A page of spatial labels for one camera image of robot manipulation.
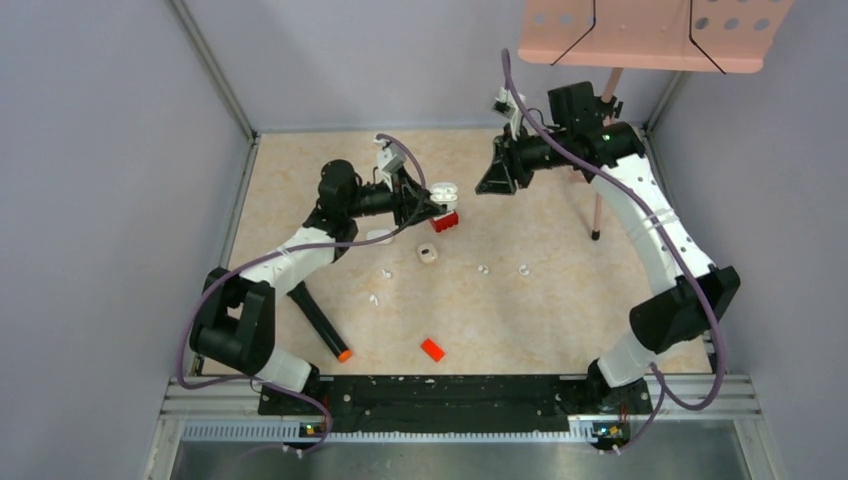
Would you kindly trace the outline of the white earbud case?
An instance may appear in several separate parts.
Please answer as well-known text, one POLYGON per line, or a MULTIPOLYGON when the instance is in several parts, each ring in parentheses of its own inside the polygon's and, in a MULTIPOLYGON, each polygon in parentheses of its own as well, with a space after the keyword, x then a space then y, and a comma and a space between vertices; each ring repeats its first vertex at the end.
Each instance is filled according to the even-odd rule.
POLYGON ((447 210, 453 210, 458 203, 458 187, 450 182, 438 182, 430 188, 430 200, 447 210))
POLYGON ((393 241, 393 233, 388 229, 375 229, 366 233, 365 240, 374 245, 390 244, 393 241))

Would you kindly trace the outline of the beige earbud case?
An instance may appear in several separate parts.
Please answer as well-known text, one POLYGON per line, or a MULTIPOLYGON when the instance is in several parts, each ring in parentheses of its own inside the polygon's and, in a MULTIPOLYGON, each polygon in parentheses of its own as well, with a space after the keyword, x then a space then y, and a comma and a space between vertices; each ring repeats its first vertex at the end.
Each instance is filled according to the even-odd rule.
POLYGON ((423 243, 416 247, 416 254, 422 264, 430 265, 439 258, 439 253, 432 243, 423 243))

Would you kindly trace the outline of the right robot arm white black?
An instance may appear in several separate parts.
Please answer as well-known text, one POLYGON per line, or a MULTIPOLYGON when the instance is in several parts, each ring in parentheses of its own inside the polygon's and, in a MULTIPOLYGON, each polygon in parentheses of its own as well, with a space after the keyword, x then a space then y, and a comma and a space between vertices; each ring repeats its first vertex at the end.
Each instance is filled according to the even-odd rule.
POLYGON ((732 266, 719 268, 693 241, 657 185, 645 146, 633 128, 607 124, 608 110, 589 82, 555 89, 554 129, 540 134, 524 124, 517 97, 505 87, 493 109, 507 118, 493 141, 490 167, 478 195, 513 195, 538 170, 569 166, 580 171, 609 206, 646 272, 651 298, 629 313, 629 331, 590 364, 589 404, 612 412, 663 353, 717 324, 741 280, 732 266))

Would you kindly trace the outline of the small orange red block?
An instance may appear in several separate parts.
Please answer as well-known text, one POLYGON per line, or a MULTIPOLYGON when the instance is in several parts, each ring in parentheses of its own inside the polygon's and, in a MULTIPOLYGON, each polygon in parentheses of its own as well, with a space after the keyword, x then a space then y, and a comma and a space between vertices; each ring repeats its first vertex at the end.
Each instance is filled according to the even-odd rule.
POLYGON ((445 357, 445 351, 432 339, 425 339, 420 348, 434 362, 440 362, 445 357))

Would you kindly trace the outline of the black marker orange cap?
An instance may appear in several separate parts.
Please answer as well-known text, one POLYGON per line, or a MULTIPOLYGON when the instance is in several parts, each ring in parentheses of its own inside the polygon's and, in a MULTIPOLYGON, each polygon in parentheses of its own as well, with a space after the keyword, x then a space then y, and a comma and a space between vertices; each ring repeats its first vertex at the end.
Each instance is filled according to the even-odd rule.
POLYGON ((352 350, 316 303, 304 281, 298 283, 287 296, 297 305, 339 363, 344 363, 353 356, 352 350))

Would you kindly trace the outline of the closed white earbud case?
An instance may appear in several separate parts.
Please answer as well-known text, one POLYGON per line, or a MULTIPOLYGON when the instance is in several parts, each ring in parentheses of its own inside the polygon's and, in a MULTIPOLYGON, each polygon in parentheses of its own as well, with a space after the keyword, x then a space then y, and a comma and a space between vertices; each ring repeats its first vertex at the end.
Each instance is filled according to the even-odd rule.
POLYGON ((390 244, 393 241, 393 233, 388 229, 375 229, 366 233, 365 240, 374 245, 390 244))

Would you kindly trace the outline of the pink music stand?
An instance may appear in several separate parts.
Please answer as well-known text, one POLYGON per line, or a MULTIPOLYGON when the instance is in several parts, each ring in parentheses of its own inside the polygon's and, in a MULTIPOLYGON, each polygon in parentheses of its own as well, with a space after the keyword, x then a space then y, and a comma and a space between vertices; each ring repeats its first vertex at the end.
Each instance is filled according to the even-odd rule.
POLYGON ((528 63, 662 70, 672 77, 653 132, 692 72, 760 71, 793 0, 528 1, 518 56, 528 63))

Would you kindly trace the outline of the red block with windows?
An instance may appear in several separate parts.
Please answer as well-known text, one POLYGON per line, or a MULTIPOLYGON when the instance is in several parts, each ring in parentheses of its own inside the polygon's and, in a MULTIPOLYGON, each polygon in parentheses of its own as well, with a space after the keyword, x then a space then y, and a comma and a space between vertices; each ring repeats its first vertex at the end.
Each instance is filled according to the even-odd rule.
POLYGON ((454 210, 444 215, 430 218, 429 223, 436 233, 441 233, 457 226, 459 224, 459 219, 459 213, 454 210))

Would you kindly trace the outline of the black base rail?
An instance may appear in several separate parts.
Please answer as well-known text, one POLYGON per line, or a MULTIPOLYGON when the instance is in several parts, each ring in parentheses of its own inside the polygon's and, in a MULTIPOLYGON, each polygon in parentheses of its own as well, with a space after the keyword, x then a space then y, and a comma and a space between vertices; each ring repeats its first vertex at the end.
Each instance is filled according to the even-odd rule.
POLYGON ((262 416, 328 410, 335 433, 566 432, 579 415, 615 420, 648 414, 646 382, 616 393, 592 390, 582 375, 337 375, 308 386, 304 399, 265 387, 262 416))

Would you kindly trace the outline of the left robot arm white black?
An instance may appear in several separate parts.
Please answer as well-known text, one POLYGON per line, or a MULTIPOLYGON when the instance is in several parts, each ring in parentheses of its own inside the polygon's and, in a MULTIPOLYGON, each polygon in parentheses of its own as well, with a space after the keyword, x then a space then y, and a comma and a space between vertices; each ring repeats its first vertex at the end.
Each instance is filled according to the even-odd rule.
POLYGON ((453 184, 426 188, 403 167, 380 182, 365 183, 343 159, 323 166, 317 192, 314 209, 288 241, 240 268, 218 268, 208 275, 187 332, 193 352, 283 388, 283 401, 302 414, 319 404, 321 388, 311 380, 318 370, 277 345, 277 301, 290 297, 342 351, 343 343, 306 289, 306 278, 356 245, 358 218, 390 213, 404 229, 442 217, 458 202, 453 184))

